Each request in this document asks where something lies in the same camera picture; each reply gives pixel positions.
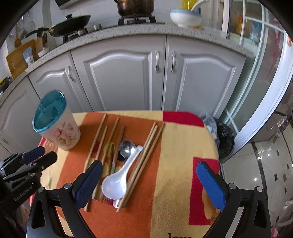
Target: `frying pan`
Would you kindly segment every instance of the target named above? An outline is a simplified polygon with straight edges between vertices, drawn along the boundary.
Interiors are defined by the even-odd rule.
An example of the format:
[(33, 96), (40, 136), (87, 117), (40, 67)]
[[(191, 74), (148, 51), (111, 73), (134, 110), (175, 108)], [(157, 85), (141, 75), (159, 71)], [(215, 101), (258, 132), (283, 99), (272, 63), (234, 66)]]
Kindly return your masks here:
[(66, 18), (67, 18), (66, 21), (63, 21), (57, 25), (51, 26), (50, 28), (39, 28), (37, 30), (34, 30), (28, 33), (25, 36), (25, 38), (29, 37), (32, 34), (43, 32), (43, 31), (48, 31), (50, 35), (53, 37), (60, 37), (60, 36), (67, 35), (73, 31), (84, 28), (88, 24), (91, 18), (91, 15), (72, 17), (72, 14), (70, 14), (70, 15), (67, 15)]

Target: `teal cup lid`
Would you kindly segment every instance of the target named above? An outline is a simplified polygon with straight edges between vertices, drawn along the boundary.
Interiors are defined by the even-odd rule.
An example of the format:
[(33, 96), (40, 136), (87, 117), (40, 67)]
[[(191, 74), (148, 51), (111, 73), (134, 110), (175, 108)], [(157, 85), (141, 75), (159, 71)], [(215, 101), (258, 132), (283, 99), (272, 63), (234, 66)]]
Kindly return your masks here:
[(66, 109), (66, 99), (59, 90), (52, 90), (40, 101), (33, 117), (33, 129), (37, 133), (49, 130)]

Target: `cup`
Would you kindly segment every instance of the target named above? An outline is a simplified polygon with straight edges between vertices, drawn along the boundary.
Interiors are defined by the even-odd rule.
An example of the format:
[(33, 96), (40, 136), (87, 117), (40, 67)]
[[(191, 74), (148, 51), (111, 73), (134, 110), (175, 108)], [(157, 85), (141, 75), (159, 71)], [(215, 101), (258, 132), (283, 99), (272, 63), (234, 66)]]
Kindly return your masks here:
[(47, 93), (40, 101), (33, 117), (33, 128), (62, 150), (70, 150), (80, 139), (80, 130), (58, 90)]

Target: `table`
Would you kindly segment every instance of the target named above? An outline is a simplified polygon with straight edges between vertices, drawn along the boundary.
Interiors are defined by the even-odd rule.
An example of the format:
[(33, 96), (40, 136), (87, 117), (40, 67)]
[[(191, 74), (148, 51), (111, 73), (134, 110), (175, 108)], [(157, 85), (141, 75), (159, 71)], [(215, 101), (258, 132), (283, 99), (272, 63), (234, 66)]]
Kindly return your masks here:
[[(81, 139), (70, 151), (42, 138), (40, 145), (46, 153), (53, 150), (58, 155), (57, 162), (43, 171), (41, 184), (46, 189), (60, 188), (82, 173), (103, 114), (74, 114)], [(108, 136), (117, 116), (114, 144), (122, 125), (126, 127), (124, 139), (136, 145), (144, 144), (154, 121), (166, 125), (126, 207), (116, 212), (111, 205), (92, 200), (90, 212), (80, 210), (88, 226), (97, 237), (203, 237), (219, 213), (196, 176), (196, 165), (202, 160), (219, 173), (217, 148), (203, 122), (185, 112), (107, 112), (103, 128), (108, 125)], [(71, 235), (61, 209), (57, 211), (65, 232)]]

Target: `white cabinet door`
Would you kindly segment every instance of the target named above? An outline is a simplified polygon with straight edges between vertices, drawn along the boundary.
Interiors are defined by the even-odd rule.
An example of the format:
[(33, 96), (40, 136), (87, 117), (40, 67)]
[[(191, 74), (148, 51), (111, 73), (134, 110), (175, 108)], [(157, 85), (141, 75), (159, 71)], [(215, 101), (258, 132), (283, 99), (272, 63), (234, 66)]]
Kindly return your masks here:
[(165, 35), (142, 35), (73, 50), (93, 110), (161, 110), (165, 49)]
[(224, 47), (167, 36), (163, 110), (207, 112), (219, 118), (244, 62), (243, 55)]
[(92, 111), (70, 52), (37, 68), (29, 74), (29, 79), (40, 98), (56, 89), (63, 92), (72, 113)]
[(8, 150), (6, 150), (2, 145), (0, 145), (0, 161), (3, 161), (10, 156), (11, 153)]
[(38, 146), (41, 136), (33, 129), (33, 115), (39, 97), (29, 79), (24, 78), (0, 108), (0, 143), (12, 154)]

